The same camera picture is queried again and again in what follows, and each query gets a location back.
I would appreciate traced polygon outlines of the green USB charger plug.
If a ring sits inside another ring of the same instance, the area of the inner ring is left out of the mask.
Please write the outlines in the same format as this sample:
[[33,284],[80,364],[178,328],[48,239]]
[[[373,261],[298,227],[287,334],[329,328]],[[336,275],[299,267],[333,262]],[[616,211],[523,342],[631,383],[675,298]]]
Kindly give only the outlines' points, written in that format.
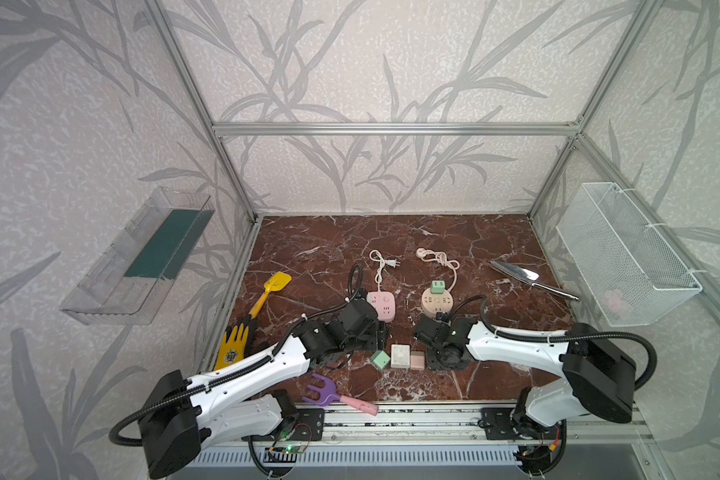
[[444,280],[433,280],[429,290],[432,295],[442,295],[447,291],[446,282]]

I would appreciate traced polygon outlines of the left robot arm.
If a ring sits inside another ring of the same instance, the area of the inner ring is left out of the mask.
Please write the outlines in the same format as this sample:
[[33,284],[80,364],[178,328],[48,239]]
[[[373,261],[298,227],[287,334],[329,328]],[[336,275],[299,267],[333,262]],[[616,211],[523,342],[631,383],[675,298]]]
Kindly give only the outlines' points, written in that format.
[[355,264],[342,304],[301,316],[275,345],[246,359],[188,378],[178,370],[164,375],[144,406],[111,428],[109,441],[142,449],[149,477],[161,479],[206,448],[292,430],[298,410],[277,384],[341,369],[356,352],[383,346],[386,329],[362,281],[363,268]]

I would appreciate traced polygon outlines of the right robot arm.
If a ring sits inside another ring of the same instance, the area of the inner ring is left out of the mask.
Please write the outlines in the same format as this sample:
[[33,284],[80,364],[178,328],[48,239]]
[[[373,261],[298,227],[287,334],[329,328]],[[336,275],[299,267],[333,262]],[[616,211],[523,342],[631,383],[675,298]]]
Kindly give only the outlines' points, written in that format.
[[526,387],[510,412],[484,420],[504,438],[562,437],[564,423],[594,415],[627,424],[634,394],[653,377],[658,354],[646,338],[600,331],[586,323],[567,330],[530,331],[492,324],[484,307],[476,318],[421,316],[414,338],[426,348],[431,370],[461,370],[472,362],[502,362],[554,375],[549,384]]

